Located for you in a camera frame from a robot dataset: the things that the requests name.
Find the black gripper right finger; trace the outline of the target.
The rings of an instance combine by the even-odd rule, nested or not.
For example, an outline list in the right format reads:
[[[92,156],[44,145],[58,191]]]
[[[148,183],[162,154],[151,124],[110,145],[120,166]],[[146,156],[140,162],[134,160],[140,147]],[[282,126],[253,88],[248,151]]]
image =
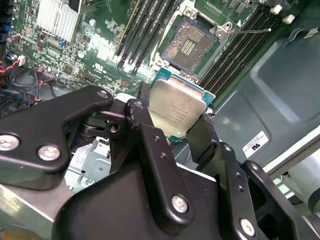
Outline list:
[[[310,227],[253,161],[240,163],[219,140],[213,116],[202,114],[187,132],[197,169],[217,181],[219,230],[230,240],[308,240]]]

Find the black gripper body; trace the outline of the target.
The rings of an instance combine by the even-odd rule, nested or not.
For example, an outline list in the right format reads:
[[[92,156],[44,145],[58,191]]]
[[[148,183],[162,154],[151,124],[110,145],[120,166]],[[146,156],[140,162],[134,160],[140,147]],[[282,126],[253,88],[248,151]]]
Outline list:
[[[195,219],[179,235],[155,222],[141,167],[132,163],[72,196],[58,212],[53,240],[220,240],[218,185],[202,173],[178,167]]]

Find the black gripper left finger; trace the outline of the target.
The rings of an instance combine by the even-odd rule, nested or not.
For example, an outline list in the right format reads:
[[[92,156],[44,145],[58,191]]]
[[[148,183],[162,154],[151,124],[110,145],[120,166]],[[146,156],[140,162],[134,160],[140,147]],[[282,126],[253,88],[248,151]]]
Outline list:
[[[0,181],[40,191],[58,186],[70,164],[76,132],[93,113],[102,113],[107,137],[116,143],[110,175],[138,163],[155,223],[170,235],[181,234],[193,223],[195,209],[163,131],[141,101],[116,105],[97,86],[3,117]]]

